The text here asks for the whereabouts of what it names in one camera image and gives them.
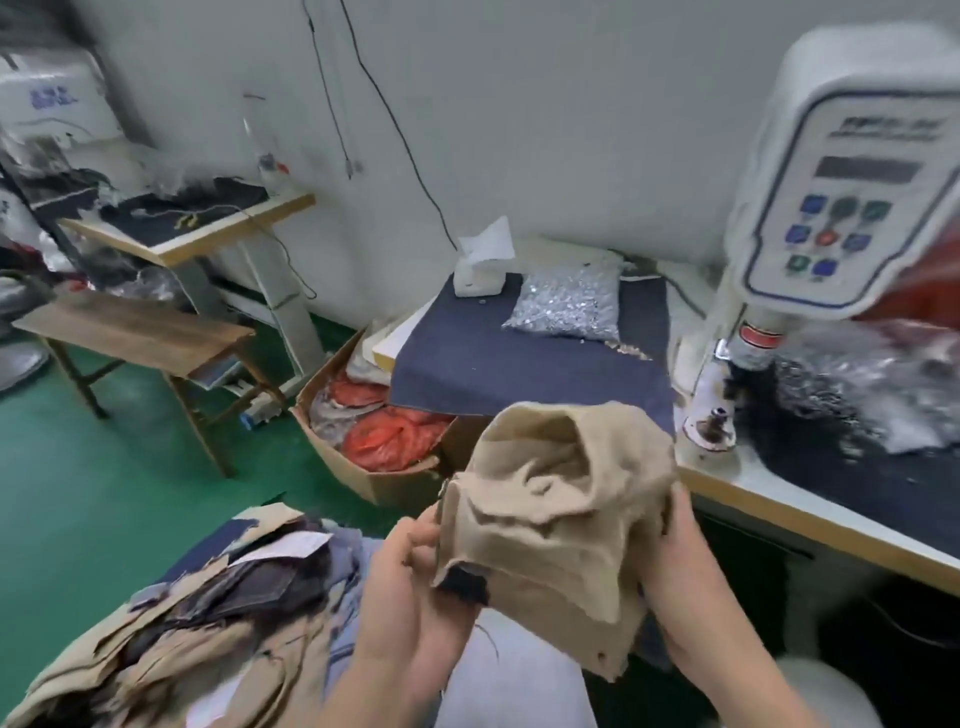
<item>black fabric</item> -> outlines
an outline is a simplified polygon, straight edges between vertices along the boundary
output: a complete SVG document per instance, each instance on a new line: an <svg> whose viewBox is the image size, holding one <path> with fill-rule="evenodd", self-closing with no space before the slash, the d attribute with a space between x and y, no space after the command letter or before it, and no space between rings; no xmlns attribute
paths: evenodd
<svg viewBox="0 0 960 728"><path fill-rule="evenodd" d="M467 604L490 606L487 579L462 567L450 567L437 589L463 599Z"/></svg>
<svg viewBox="0 0 960 728"><path fill-rule="evenodd" d="M204 225L222 220L236 214L235 207L247 209L270 199L267 190L256 184L247 184L227 177L218 177L213 181L215 192L191 190L182 193L172 200L161 200L155 194L140 195L125 200L120 205L107 206L100 210L104 222L110 223L131 238L153 248L156 245L173 240L175 237L187 234ZM62 200L44 203L36 206L36 214L43 220L56 222L61 218L80 219L80 210L92 209L97 201L97 190L90 189L79 194L71 195ZM205 212L199 216L199 221L193 228L179 230L175 227L181 214L171 212L153 218L136 218L131 215L135 209L144 209L148 214L155 214L164 210L189 209L202 210L214 205L230 205Z"/></svg>
<svg viewBox="0 0 960 728"><path fill-rule="evenodd" d="M519 401L634 404L673 432L666 369L670 335L662 279L622 283L620 336L651 357L644 361L596 341L507 330L522 277L503 292L458 299L453 277L396 359L390 404L449 415L496 415Z"/></svg>
<svg viewBox="0 0 960 728"><path fill-rule="evenodd" d="M749 403L738 414L763 464L811 493L960 558L960 447L891 455L839 446L840 424L804 420L776 404L772 369L743 379Z"/></svg>

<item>electrical cable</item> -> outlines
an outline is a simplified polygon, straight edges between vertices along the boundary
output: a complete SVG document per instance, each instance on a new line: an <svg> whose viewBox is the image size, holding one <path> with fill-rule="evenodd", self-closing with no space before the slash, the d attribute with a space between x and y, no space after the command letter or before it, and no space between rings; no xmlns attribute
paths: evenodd
<svg viewBox="0 0 960 728"><path fill-rule="evenodd" d="M306 15L306 22L310 28L310 35L313 38L313 53L317 57L317 68L320 69L320 80L324 83L324 96L326 97L326 106L330 109L330 116L333 118L333 128L337 130L337 138L340 139L340 149L344 153L344 164L347 168L347 179L353 179L353 162L347 152L347 144L344 142L344 135L340 131L340 122L337 121L337 112L333 110L333 102L330 100L330 91L326 86L326 74L324 73L324 62L320 57L320 46L317 43L317 26L314 25L313 15L306 5L306 0L300 0L303 7L303 14Z"/></svg>
<svg viewBox="0 0 960 728"><path fill-rule="evenodd" d="M221 207L228 207L229 209L236 210L237 212L242 214L244 217L246 217L248 220L250 220L259 231L261 231L265 235L268 235L269 237L273 238L277 243L279 243L280 248L283 250L283 255L286 258L285 262L287 264L287 268L290 269L290 272L294 275L294 278L296 278L300 282L300 285L303 286L303 288L309 292L309 295L304 294L303 296L308 301L317 300L317 291L313 288L313 286L311 286L309 283L306 282L306 280L303 279L303 276L300 275L300 271L298 271L294 267L293 259L290 257L290 250L287 248L287 244L284 243L282 240L280 240L277 234L273 232L270 228L260 225L259 221L256 218L254 218L251 214L249 214L245 209L243 209L240 206L224 204L224 205L214 205L211 207L207 207L206 209L199 209L199 210L171 208L171 209L162 210L160 212L147 212L145 209L139 208L139 209L133 210L130 213L130 215L131 217L137 218L140 220L150 219L155 217L162 217L163 215L169 215L174 213L179 215L202 215L205 212L209 212L214 209L220 209Z"/></svg>
<svg viewBox="0 0 960 728"><path fill-rule="evenodd" d="M951 650L960 649L960 640L942 640L942 641L931 640L929 637L923 637L922 635L918 635L914 632L911 632L910 630L901 626L893 617L890 616L889 612L887 612L883 607L881 607L875 601L867 597L864 597L864 598L870 606L876 609L880 613L880 615L884 619L886 619L886 621L890 624L890 626L892 626L898 632L901 632L902 634L906 635L911 640L916 640L920 644L925 644L929 647L937 647L939 649L951 649Z"/></svg>
<svg viewBox="0 0 960 728"><path fill-rule="evenodd" d="M350 30L350 38L353 41L353 52L357 57L357 62L360 64L360 68L363 69L363 72L367 75L367 78L370 80L370 83L373 85L376 95L380 97L380 101L383 103L384 109L387 110L387 113L390 114L390 120L394 122L394 128L396 133L400 136L400 141L403 142L403 148L407 152L407 157L410 158L410 164L414 168L414 174L417 175L417 182L420 183L420 189L423 190L423 194L426 195L427 200L437 209L437 214L440 215L440 222L444 226L444 233L446 233L446 239L450 241L450 245L453 246L453 250L459 250L457 244L453 242L453 236L450 234L450 229L446 226L446 218L444 217L444 211L440 209L440 206L437 204L437 201L433 199L433 195L430 194L430 190L427 189L426 183L423 181L423 177L420 176L420 169L417 166L417 161L414 159L414 153L410 151L410 145L407 143L407 137L403 135L403 130L400 128L400 124L396 121L396 116L394 116L394 110L390 108L390 104L387 102L387 98L383 95L383 91L380 90L380 86L377 84L376 79L373 77L373 74L370 72L370 69L367 68L367 65L363 62L363 57L360 55L360 45L357 42L357 34L353 30L353 21L350 19L350 13L347 10L346 0L340 0L340 7L344 11L344 17L347 19L347 27Z"/></svg>

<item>white machine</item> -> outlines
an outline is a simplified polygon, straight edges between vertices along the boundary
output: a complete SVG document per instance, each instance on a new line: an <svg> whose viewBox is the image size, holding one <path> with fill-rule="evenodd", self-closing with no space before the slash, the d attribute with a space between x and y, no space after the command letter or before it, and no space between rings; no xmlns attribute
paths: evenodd
<svg viewBox="0 0 960 728"><path fill-rule="evenodd" d="M80 48L0 59L0 152L25 181L90 169L126 193L144 186L97 62Z"/></svg>
<svg viewBox="0 0 960 728"><path fill-rule="evenodd" d="M875 25L818 29L794 44L727 226L715 306L674 357L675 385L691 397L687 456L732 462L729 364L762 370L798 321L868 308L936 239L960 200L958 178L952 36Z"/></svg>

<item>blue button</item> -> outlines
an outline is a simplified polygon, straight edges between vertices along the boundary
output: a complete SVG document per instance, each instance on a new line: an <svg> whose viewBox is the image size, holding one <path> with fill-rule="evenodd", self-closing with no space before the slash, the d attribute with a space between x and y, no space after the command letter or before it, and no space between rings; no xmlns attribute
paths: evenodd
<svg viewBox="0 0 960 728"><path fill-rule="evenodd" d="M809 225L791 225L790 230L786 232L786 241L788 243L805 243L809 236Z"/></svg>
<svg viewBox="0 0 960 728"><path fill-rule="evenodd" d="M827 206L827 197L824 195L807 195L804 197L804 203L800 205L800 212L807 215L819 215Z"/></svg>
<svg viewBox="0 0 960 728"><path fill-rule="evenodd" d="M825 257L822 260L818 260L813 264L813 270L810 271L814 276L832 276L836 273L837 261L832 258Z"/></svg>
<svg viewBox="0 0 960 728"><path fill-rule="evenodd" d="M843 241L843 249L848 253L859 253L867 249L871 240L873 240L872 235L863 235L855 232L853 235L847 235L847 239Z"/></svg>

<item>cardboard box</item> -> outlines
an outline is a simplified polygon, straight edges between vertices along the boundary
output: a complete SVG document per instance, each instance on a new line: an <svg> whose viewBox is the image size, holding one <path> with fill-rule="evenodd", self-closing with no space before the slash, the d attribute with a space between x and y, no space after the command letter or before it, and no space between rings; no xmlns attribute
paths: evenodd
<svg viewBox="0 0 960 728"><path fill-rule="evenodd" d="M324 364L297 396L291 408L317 454L340 482L376 505L390 505L417 514L437 499L444 480L467 466L473 447L490 423L489 417L458 417L444 437L419 463L398 473L368 473L354 465L310 428L310 405L334 375L346 366L363 331L358 331Z"/></svg>

